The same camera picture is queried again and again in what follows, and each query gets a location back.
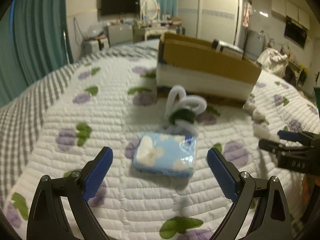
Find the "oval vanity mirror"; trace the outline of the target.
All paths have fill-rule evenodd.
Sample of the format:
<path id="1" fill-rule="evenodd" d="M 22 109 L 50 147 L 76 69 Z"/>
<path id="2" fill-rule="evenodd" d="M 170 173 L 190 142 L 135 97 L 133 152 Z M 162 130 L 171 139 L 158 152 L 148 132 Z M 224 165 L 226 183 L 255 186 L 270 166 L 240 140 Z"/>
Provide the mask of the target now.
<path id="1" fill-rule="evenodd" d="M 159 21 L 160 6 L 157 0 L 143 0 L 140 16 L 143 22 Z"/>

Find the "blue tissue pack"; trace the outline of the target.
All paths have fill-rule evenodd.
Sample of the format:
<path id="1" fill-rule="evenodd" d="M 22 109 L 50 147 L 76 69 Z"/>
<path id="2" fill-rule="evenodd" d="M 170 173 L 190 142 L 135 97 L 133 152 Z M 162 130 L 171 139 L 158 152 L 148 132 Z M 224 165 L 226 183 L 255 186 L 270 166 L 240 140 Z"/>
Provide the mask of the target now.
<path id="1" fill-rule="evenodd" d="M 141 171 L 190 178 L 194 173 L 197 137 L 146 133 L 139 139 L 133 166 Z"/>

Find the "teal curtain left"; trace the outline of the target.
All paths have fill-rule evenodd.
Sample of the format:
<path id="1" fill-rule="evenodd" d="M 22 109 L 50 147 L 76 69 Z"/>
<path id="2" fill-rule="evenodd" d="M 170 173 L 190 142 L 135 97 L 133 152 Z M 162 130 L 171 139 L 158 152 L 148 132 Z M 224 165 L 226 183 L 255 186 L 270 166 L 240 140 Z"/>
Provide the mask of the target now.
<path id="1" fill-rule="evenodd" d="M 66 0 L 13 0 L 1 18 L 1 106 L 73 63 Z"/>

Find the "white floral quilt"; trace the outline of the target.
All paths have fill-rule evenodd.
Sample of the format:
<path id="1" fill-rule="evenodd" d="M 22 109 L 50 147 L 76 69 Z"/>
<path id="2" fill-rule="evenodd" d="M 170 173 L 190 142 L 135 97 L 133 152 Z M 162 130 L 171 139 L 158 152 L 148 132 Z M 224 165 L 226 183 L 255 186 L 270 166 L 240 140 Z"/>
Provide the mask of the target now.
<path id="1" fill-rule="evenodd" d="M 4 214 L 26 237 L 31 202 L 40 178 L 69 175 L 99 151 L 114 159 L 97 196 L 89 201 L 100 225 L 114 239 L 207 239 L 231 207 L 206 163 L 215 146 L 228 161 L 258 178 L 278 176 L 289 205 L 292 231 L 303 227 L 303 175 L 279 169 L 258 148 L 256 131 L 275 135 L 319 132 L 317 108 L 280 78 L 262 72 L 249 101 L 265 116 L 255 124 L 236 108 L 211 106 L 197 121 L 195 171 L 179 180 L 132 166 L 138 137 L 164 124 L 165 100 L 155 95 L 155 50 L 109 50 L 66 66 L 68 86 L 45 113 L 28 165 L 11 189 Z"/>

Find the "white jacket on chair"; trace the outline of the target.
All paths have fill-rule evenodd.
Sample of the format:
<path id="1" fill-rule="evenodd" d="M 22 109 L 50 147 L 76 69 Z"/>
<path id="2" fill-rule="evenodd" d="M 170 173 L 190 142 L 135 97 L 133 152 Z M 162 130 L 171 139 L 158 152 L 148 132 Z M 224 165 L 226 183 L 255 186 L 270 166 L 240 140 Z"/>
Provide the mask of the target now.
<path id="1" fill-rule="evenodd" d="M 257 63 L 265 71 L 278 77 L 284 77 L 289 59 L 286 54 L 281 55 L 279 51 L 273 48 L 267 48 L 260 54 Z"/>

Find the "black wall television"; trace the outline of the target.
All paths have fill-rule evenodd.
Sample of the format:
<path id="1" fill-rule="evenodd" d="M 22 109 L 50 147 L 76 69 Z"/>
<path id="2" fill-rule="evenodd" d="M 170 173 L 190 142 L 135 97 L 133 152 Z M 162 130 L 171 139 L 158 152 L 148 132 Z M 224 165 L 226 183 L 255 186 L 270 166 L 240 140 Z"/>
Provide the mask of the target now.
<path id="1" fill-rule="evenodd" d="M 140 0 L 101 0 L 101 15 L 137 14 Z"/>

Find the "brown cardboard box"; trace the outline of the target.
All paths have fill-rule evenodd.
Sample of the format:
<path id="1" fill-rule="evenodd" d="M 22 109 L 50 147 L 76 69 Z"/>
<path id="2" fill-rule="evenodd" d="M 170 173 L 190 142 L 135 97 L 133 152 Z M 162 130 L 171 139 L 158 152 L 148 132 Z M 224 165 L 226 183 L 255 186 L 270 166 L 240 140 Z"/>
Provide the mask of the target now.
<path id="1" fill-rule="evenodd" d="M 164 33 L 159 40 L 156 67 L 157 97 L 166 98 L 175 85 L 208 103 L 241 108 L 249 98 L 261 69 L 242 57 L 224 54 L 212 43 Z"/>

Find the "white dressing table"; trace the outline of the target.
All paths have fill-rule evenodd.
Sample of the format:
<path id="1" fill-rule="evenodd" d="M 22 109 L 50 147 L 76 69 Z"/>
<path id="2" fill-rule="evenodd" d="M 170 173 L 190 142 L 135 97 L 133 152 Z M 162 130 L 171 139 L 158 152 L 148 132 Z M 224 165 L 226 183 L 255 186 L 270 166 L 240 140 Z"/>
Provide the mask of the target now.
<path id="1" fill-rule="evenodd" d="M 185 28 L 175 25 L 148 27 L 145 23 L 135 21 L 133 24 L 133 42 L 138 43 L 153 38 L 159 38 L 163 33 L 185 34 Z"/>

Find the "grey checked bed sheet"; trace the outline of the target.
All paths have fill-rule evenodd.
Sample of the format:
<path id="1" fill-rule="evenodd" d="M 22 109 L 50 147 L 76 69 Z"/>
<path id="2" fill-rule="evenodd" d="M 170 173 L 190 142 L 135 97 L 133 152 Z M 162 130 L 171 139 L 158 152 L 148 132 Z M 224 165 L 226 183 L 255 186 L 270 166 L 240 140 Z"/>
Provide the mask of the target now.
<path id="1" fill-rule="evenodd" d="M 46 111 L 75 79 L 75 72 L 100 59 L 124 58 L 131 62 L 155 59 L 158 40 L 119 45 L 91 53 L 74 64 L 67 64 L 29 86 L 12 102 L 1 107 L 1 204 L 22 174 L 43 126 Z"/>

